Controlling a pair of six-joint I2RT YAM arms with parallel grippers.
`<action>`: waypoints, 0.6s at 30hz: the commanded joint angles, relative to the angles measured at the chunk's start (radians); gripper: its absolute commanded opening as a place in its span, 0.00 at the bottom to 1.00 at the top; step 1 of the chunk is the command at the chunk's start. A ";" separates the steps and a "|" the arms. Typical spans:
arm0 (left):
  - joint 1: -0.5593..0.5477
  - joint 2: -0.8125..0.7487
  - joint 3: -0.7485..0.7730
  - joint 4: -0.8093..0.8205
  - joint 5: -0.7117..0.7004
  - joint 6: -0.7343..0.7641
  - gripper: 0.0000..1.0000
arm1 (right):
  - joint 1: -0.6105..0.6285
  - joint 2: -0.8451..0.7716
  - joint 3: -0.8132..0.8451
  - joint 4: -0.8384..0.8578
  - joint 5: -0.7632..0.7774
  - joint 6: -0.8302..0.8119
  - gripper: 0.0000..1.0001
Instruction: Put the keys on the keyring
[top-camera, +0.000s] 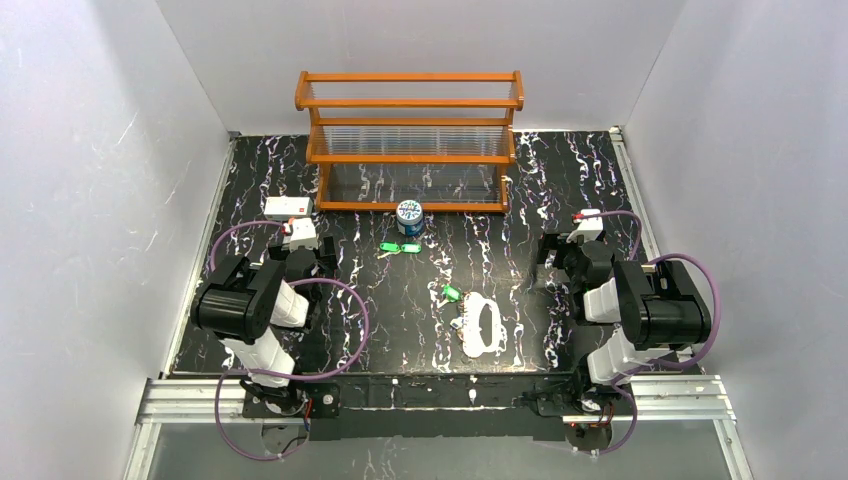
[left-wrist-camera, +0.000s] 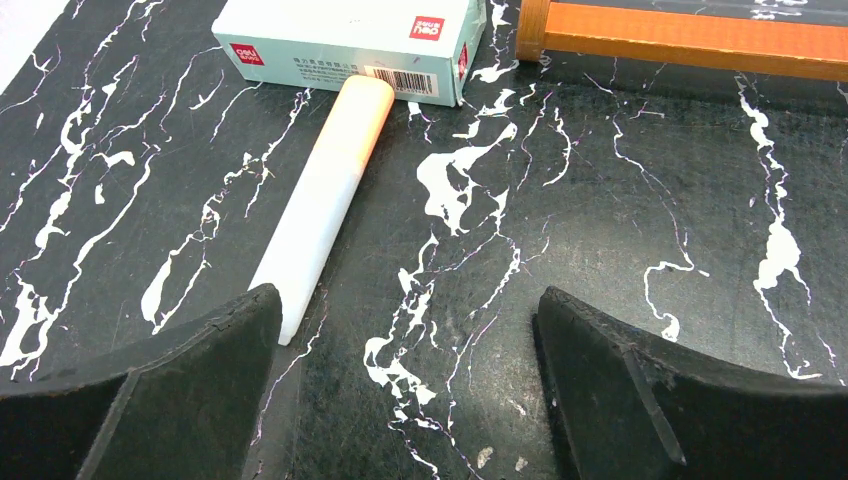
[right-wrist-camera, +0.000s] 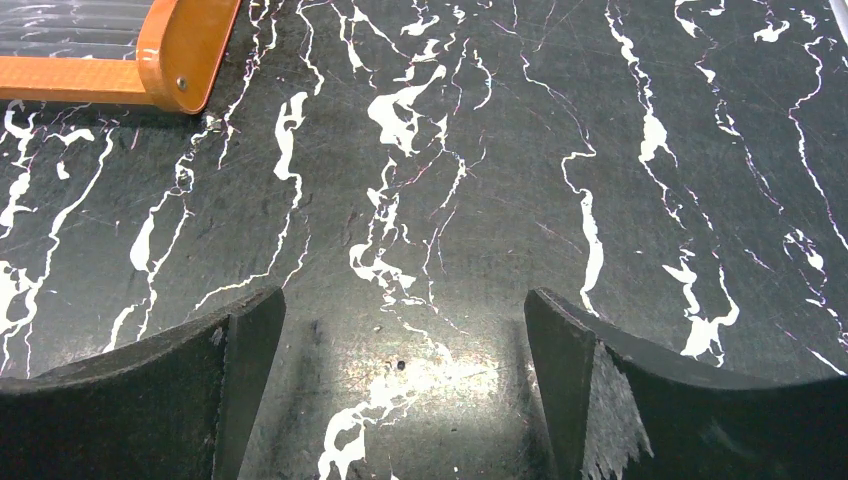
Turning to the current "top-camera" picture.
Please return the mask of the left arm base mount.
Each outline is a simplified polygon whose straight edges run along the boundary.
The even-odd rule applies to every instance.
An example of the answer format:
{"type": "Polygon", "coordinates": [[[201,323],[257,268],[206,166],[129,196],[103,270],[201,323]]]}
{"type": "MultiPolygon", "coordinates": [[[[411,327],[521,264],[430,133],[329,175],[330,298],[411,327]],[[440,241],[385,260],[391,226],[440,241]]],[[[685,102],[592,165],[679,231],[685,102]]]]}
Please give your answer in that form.
{"type": "Polygon", "coordinates": [[[242,379],[245,418],[335,418],[340,410],[340,389],[334,383],[291,381],[284,388],[271,388],[242,379]]]}

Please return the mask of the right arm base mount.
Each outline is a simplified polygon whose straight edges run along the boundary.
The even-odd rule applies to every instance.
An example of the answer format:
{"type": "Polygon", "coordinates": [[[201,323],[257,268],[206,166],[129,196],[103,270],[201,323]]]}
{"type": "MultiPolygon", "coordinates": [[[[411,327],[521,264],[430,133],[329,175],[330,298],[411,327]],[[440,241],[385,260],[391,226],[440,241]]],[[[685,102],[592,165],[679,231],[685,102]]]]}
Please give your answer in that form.
{"type": "Polygon", "coordinates": [[[609,410],[613,417],[630,415],[633,407],[624,395],[608,386],[591,387],[586,392],[568,390],[564,386],[548,386],[543,389],[525,391],[521,401],[541,417],[589,416],[591,421],[607,418],[609,410]]]}

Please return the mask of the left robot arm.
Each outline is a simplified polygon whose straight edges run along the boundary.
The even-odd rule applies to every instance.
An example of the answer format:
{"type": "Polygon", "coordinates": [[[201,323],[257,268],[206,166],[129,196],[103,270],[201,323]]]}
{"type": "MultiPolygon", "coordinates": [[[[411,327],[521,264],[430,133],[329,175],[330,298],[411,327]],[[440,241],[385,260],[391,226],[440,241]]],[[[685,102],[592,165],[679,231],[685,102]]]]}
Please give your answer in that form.
{"type": "Polygon", "coordinates": [[[273,391],[289,381],[262,372],[292,374],[295,361],[272,329],[310,328],[322,299],[318,284],[292,283],[329,277],[338,259],[329,237],[316,249],[271,246],[269,256],[259,266],[245,256],[225,256],[195,294],[190,320],[235,353],[253,384],[273,391]]]}

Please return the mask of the large silver carabiner keyring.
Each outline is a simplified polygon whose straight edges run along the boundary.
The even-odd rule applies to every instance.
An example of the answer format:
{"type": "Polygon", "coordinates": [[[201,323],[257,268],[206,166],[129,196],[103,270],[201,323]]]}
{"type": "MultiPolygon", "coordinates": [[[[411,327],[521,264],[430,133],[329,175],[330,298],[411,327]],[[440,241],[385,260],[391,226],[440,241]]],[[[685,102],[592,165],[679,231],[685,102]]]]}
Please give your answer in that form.
{"type": "Polygon", "coordinates": [[[459,316],[450,325],[460,337],[464,354],[470,358],[505,350],[506,329],[499,306],[478,292],[463,295],[459,316]]]}

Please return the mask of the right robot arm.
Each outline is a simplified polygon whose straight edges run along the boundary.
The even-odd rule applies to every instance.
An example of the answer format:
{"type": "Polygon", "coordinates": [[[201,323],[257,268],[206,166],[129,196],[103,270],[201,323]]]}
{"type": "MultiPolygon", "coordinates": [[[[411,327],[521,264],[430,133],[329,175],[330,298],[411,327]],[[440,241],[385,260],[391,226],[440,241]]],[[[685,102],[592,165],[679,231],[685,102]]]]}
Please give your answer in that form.
{"type": "Polygon", "coordinates": [[[545,263],[549,253],[552,266],[565,272],[574,322],[613,328],[580,361],[586,387],[622,384],[632,370],[709,339],[711,313],[682,261],[620,260],[605,243],[578,233],[543,235],[537,262],[545,263]]]}

